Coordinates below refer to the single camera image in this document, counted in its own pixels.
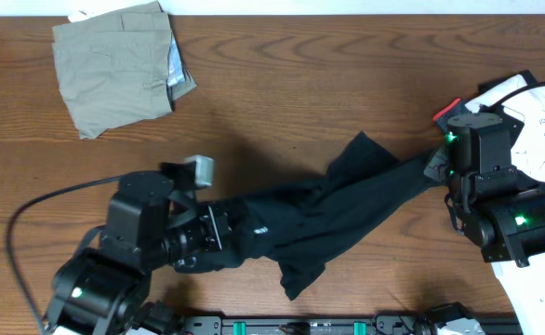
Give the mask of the black t-shirt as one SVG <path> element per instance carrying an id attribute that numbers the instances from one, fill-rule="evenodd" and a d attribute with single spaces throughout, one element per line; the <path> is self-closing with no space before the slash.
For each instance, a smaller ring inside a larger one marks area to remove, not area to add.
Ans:
<path id="1" fill-rule="evenodd" d="M 231 233 L 223 250 L 177 261 L 183 274 L 237 268 L 247 259 L 276 261 L 290 300 L 337 258 L 407 201 L 436 186 L 425 167 L 432 152 L 406 161 L 359 133 L 323 178 L 212 202 L 224 211 Z"/>

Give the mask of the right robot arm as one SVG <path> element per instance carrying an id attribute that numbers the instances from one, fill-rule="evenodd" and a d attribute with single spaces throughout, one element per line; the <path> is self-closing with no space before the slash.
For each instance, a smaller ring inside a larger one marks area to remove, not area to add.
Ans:
<path id="1" fill-rule="evenodd" d="M 523 178 L 511 153 L 524 128 L 505 114 L 450 117 L 445 202 L 455 229 L 491 265 L 522 332 L 545 334 L 545 188 Z"/>

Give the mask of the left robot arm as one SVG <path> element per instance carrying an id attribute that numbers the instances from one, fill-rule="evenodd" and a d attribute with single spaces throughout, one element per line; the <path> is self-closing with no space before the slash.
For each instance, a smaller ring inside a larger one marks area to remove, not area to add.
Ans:
<path id="1" fill-rule="evenodd" d="M 157 171 L 125 175 L 106 224 L 85 235 L 54 277 L 47 332 L 181 334 L 182 317 L 147 300 L 152 273 L 221 252 L 230 232 L 224 211 L 199 204 L 178 181 Z"/>

